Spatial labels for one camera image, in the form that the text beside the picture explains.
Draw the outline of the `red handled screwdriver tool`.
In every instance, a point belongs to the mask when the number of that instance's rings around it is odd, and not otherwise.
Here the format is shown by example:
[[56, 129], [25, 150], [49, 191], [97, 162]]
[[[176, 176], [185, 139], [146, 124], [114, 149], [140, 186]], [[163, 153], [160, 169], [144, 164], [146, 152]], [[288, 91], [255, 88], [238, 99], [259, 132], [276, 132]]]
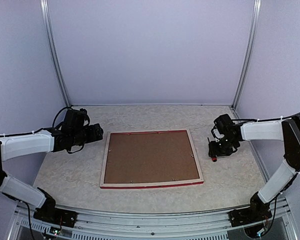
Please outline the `red handled screwdriver tool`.
[[211, 158], [213, 162], [217, 161], [217, 153], [218, 153], [218, 144], [215, 140], [210, 141], [208, 140], [208, 156]]

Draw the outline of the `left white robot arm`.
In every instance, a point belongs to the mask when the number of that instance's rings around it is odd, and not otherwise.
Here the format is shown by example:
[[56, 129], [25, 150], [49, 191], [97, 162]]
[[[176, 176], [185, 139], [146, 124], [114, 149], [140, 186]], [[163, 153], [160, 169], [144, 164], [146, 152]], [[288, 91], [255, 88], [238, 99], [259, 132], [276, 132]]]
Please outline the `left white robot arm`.
[[66, 152], [75, 154], [90, 143], [103, 139], [104, 130], [99, 123], [91, 123], [84, 108], [64, 107], [63, 120], [57, 122], [55, 115], [50, 127], [37, 130], [0, 134], [0, 193], [14, 200], [24, 202], [39, 210], [47, 221], [53, 223], [60, 218], [55, 199], [45, 190], [36, 188], [4, 170], [4, 163], [35, 155]]

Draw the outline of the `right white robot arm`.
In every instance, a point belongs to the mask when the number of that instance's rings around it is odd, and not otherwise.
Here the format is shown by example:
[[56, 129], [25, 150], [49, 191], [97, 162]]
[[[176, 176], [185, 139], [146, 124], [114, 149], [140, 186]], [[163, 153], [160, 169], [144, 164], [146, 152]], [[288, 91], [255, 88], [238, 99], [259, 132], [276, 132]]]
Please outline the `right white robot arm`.
[[211, 129], [213, 140], [208, 155], [215, 160], [238, 151], [248, 142], [268, 173], [266, 184], [256, 198], [270, 203], [300, 173], [300, 113], [272, 119], [233, 119], [218, 116]]

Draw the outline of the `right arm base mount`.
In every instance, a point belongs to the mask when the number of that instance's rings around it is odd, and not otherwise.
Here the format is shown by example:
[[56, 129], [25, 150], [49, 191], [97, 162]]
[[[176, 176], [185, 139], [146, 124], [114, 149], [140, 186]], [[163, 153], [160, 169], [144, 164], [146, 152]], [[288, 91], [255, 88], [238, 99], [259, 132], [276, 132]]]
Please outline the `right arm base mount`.
[[270, 204], [264, 203], [256, 192], [251, 198], [249, 207], [234, 209], [228, 213], [232, 227], [256, 223], [271, 218]]

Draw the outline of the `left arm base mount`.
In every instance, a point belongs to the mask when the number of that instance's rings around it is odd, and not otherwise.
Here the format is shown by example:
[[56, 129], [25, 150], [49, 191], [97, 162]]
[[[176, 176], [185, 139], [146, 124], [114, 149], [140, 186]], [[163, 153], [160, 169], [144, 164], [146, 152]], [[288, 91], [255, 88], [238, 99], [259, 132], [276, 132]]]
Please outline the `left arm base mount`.
[[74, 228], [78, 213], [56, 207], [55, 199], [41, 188], [37, 188], [46, 197], [41, 207], [36, 207], [33, 218], [61, 227]]

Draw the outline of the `aluminium front rail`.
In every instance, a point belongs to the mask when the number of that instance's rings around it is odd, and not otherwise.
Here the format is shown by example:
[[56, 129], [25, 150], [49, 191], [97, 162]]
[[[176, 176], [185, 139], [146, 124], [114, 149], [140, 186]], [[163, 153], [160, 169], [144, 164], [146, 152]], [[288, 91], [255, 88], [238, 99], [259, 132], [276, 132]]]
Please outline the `aluminium front rail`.
[[121, 213], [60, 206], [74, 211], [73, 227], [63, 226], [60, 234], [50, 233], [56, 225], [28, 219], [27, 207], [19, 203], [12, 216], [6, 239], [52, 240], [244, 240], [248, 225], [233, 227], [230, 208], [184, 213]]

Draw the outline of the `aluminium corner post left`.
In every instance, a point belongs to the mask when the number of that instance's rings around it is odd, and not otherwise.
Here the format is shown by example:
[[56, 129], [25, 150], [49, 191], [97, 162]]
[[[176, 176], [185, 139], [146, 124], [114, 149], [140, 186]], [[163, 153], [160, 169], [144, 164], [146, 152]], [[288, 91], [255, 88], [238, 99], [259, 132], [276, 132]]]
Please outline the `aluminium corner post left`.
[[40, 7], [41, 7], [41, 13], [43, 17], [43, 23], [47, 35], [48, 45], [49, 45], [49, 51], [52, 58], [53, 67], [56, 74], [57, 83], [61, 92], [61, 96], [64, 102], [64, 105], [66, 107], [71, 107], [71, 101], [70, 97], [67, 91], [66, 83], [63, 78], [60, 61], [58, 58], [57, 48], [54, 40], [54, 34], [53, 34], [53, 26], [52, 21], [50, 17], [50, 11], [49, 11], [49, 2], [47, 0], [41, 0], [40, 1]]

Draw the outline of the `aluminium corner post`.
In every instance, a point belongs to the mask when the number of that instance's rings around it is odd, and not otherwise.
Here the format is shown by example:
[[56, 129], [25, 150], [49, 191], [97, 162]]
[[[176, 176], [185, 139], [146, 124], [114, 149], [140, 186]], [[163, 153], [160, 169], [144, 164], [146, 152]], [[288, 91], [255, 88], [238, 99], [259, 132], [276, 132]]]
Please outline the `aluminium corner post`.
[[61, 96], [64, 102], [64, 105], [66, 107], [71, 107], [71, 101], [70, 97], [67, 91], [66, 83], [63, 78], [60, 61], [58, 58], [57, 48], [54, 40], [54, 34], [53, 34], [53, 26], [52, 21], [50, 17], [50, 11], [49, 11], [49, 2], [47, 0], [41, 0], [40, 1], [40, 7], [41, 7], [41, 13], [43, 17], [43, 23], [47, 35], [48, 45], [49, 45], [49, 51], [52, 58], [53, 67], [56, 74], [57, 83], [61, 92]]
[[256, 35], [257, 35], [261, 5], [262, 5], [261, 0], [254, 1], [250, 30], [249, 30], [249, 35], [248, 35], [248, 42], [247, 42], [246, 51], [245, 51], [245, 55], [244, 55], [244, 59], [243, 59], [243, 65], [241, 68], [239, 82], [238, 82], [238, 85], [236, 88], [234, 99], [233, 99], [233, 102], [231, 105], [234, 110], [236, 110], [238, 108], [241, 96], [243, 94], [244, 85], [247, 80], [247, 75], [248, 75], [249, 66], [251, 63], [253, 50], [254, 50], [255, 39], [256, 39]]

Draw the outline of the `aluminium corner post right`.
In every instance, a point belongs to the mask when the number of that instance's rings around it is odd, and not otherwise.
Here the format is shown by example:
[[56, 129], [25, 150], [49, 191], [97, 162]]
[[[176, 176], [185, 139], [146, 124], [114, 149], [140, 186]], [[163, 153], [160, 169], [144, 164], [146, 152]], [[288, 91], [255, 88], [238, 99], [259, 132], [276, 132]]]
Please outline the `aluminium corner post right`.
[[238, 85], [236, 88], [234, 99], [233, 99], [233, 102], [231, 105], [234, 110], [236, 110], [238, 108], [241, 96], [243, 94], [244, 85], [247, 80], [247, 75], [248, 75], [249, 66], [251, 63], [253, 50], [254, 50], [255, 39], [256, 39], [256, 35], [257, 35], [261, 5], [262, 5], [261, 0], [254, 1], [250, 30], [249, 30], [249, 35], [248, 35], [248, 42], [247, 42], [246, 51], [245, 51], [245, 55], [244, 55], [244, 59], [243, 59], [243, 65], [241, 68], [239, 82], [238, 82]]

